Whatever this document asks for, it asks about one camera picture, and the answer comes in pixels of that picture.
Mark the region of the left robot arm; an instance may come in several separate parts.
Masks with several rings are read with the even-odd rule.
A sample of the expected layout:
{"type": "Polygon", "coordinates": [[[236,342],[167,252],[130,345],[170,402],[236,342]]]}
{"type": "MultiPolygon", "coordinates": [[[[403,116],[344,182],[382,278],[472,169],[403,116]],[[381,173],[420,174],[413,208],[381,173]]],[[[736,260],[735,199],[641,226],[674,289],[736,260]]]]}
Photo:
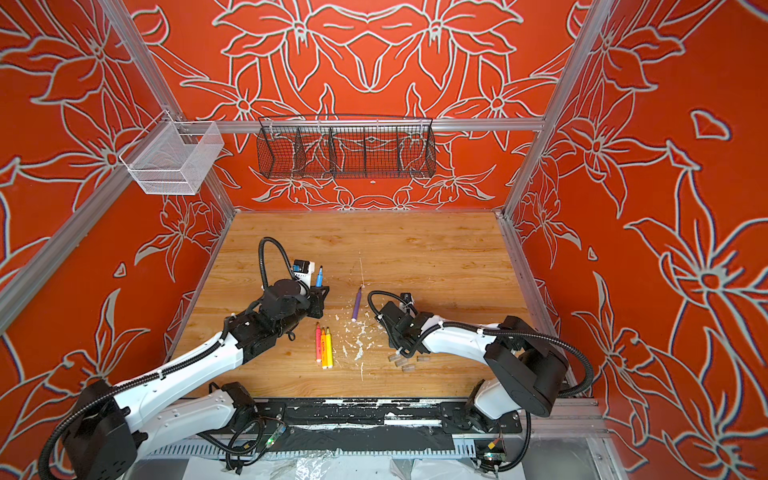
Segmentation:
{"type": "Polygon", "coordinates": [[[279,280],[244,311],[227,317],[222,331],[197,348],[114,386],[103,380],[88,386],[42,447],[39,477],[54,478],[51,459],[58,446],[76,478],[118,479],[156,448],[225,427],[245,406],[245,389],[221,388],[200,401],[181,397],[274,347],[304,318],[321,318],[329,291],[301,280],[279,280]]]}

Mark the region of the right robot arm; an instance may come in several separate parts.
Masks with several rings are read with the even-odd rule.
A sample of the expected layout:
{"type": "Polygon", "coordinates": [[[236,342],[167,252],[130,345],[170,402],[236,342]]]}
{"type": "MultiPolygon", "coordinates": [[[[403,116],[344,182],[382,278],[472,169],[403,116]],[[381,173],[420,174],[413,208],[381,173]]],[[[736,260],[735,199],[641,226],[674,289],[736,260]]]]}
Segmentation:
{"type": "Polygon", "coordinates": [[[389,346],[403,357],[447,354],[490,368],[494,379],[482,383],[471,401],[471,409],[489,420],[516,410],[547,417],[558,399],[579,395],[594,381],[594,368],[584,353],[515,316],[499,324],[474,325],[393,301],[372,311],[389,346]]]}

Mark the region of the red pen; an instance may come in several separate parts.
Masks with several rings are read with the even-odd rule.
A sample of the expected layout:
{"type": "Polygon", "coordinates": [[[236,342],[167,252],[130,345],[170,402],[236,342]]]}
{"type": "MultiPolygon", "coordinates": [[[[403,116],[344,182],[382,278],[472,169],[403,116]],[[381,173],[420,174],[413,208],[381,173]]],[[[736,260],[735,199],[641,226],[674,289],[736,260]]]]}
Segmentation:
{"type": "Polygon", "coordinates": [[[319,365],[323,365],[323,329],[319,323],[315,325],[315,360],[319,365]]]}

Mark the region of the purple pen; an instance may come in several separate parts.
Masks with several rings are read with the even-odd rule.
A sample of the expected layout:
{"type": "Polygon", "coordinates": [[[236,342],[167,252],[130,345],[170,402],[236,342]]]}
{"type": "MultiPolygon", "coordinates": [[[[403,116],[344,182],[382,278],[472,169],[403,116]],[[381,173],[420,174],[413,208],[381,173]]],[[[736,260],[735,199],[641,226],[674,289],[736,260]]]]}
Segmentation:
{"type": "Polygon", "coordinates": [[[357,322],[357,319],[359,318],[361,302],[362,302],[362,286],[358,288],[355,294],[354,305],[353,305],[353,310],[351,315],[351,320],[353,322],[357,322]]]}

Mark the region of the orange pen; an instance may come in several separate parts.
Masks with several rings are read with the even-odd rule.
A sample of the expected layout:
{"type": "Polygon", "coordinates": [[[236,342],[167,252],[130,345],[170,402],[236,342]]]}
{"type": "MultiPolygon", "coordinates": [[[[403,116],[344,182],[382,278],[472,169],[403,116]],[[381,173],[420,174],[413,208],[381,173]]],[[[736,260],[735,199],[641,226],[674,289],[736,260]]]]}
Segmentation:
{"type": "Polygon", "coordinates": [[[321,366],[322,369],[328,368],[328,359],[327,359],[327,347],[326,347],[326,331],[325,328],[321,327],[321,333],[320,333],[320,345],[321,345],[321,366]]]}

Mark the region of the yellow pen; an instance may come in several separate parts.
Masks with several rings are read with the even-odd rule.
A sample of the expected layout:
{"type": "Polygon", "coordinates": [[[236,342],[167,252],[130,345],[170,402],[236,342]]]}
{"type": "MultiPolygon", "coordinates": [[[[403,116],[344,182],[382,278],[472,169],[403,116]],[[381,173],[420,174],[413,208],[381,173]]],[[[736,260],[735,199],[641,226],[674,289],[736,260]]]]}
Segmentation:
{"type": "Polygon", "coordinates": [[[329,328],[325,328],[324,332],[324,342],[325,342],[325,367],[327,369],[331,369],[334,367],[334,357],[333,357],[333,344],[332,344],[332,335],[329,328]]]}

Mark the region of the clear plastic bin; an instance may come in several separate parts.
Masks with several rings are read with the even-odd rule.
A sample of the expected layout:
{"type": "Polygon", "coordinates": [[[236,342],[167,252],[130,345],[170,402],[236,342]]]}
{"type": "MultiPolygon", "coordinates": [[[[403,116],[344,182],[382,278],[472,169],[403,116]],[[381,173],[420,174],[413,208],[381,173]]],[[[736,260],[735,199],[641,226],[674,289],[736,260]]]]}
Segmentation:
{"type": "Polygon", "coordinates": [[[214,122],[164,121],[133,141],[120,162],[148,195],[195,195],[224,140],[214,122]]]}

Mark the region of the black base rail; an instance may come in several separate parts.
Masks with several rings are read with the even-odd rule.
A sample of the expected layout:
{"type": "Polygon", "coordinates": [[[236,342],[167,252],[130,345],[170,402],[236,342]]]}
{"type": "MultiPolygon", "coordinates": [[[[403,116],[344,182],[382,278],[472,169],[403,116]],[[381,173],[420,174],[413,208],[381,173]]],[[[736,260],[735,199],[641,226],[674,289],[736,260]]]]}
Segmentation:
{"type": "Polygon", "coordinates": [[[498,420],[472,413],[465,398],[257,398],[255,418],[266,428],[337,430],[397,426],[448,434],[518,434],[520,415],[498,420]]]}

